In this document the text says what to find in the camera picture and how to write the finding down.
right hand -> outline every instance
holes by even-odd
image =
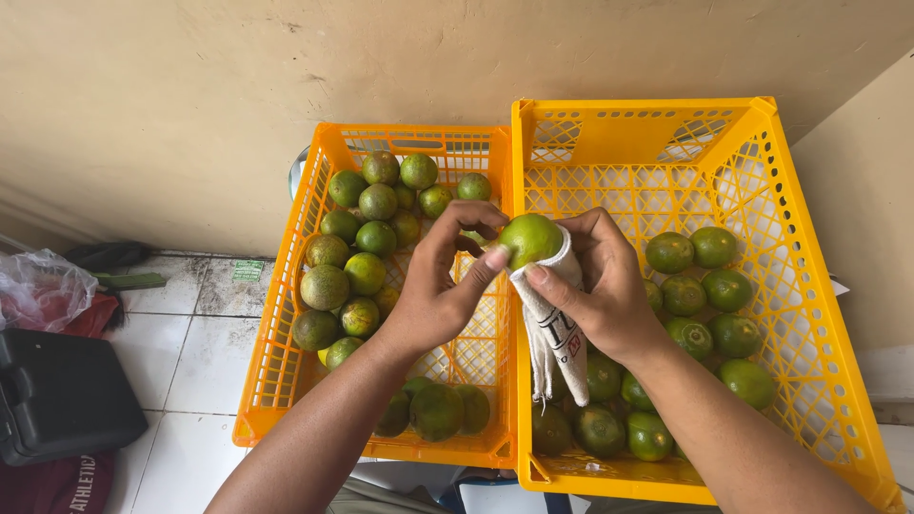
[[[571,233],[587,293],[550,268],[529,264],[524,273],[533,289],[575,320],[597,349],[623,365],[671,342],[647,303],[638,254],[610,213],[597,207],[556,223]]]

white cloth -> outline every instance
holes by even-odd
[[[552,268],[572,286],[583,289],[580,264],[571,250],[571,234],[565,227],[558,228],[563,238],[561,250],[537,264]],[[533,401],[552,398],[552,370],[558,362],[575,403],[581,407],[587,405],[590,396],[587,393],[587,339],[584,333],[570,317],[534,291],[526,281],[523,269],[513,271],[510,279],[524,303],[524,325],[533,363]]]

plastic bag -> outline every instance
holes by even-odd
[[[92,305],[98,284],[51,250],[0,256],[0,329],[59,332]]]

orange plastic crate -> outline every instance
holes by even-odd
[[[664,275],[643,257],[654,235],[706,225],[736,233],[733,267],[756,290],[741,314],[759,325],[765,346],[757,361],[777,383],[769,419],[874,506],[904,511],[773,99],[522,100],[511,124],[512,216],[565,218],[603,206],[638,250],[644,276],[657,283]],[[524,488],[714,503],[695,469],[675,457],[534,455],[530,357],[517,312],[514,323]]]
[[[512,208],[511,140],[508,127],[449,127],[428,125],[361,125],[320,123],[289,222],[282,238],[267,293],[248,376],[241,394],[233,440],[254,446],[292,405],[327,373],[317,354],[298,349],[289,336],[291,323],[305,305],[298,297],[304,249],[317,232],[321,218],[336,209],[327,196],[330,176],[342,169],[358,169],[374,150],[403,156],[422,152],[438,162],[439,183],[456,187],[463,173],[489,177],[493,196]],[[431,220],[420,218],[421,234]],[[387,284],[400,290],[413,247],[388,259]],[[453,274],[459,281],[472,264],[467,253],[458,255]],[[510,323],[511,289],[502,273],[489,287],[467,328],[453,341],[426,354],[407,375],[428,376],[449,384],[471,383],[489,397],[492,419],[482,434],[454,436],[427,443],[412,431],[396,439],[372,437],[362,455],[399,460],[466,466],[516,465],[516,354]]]

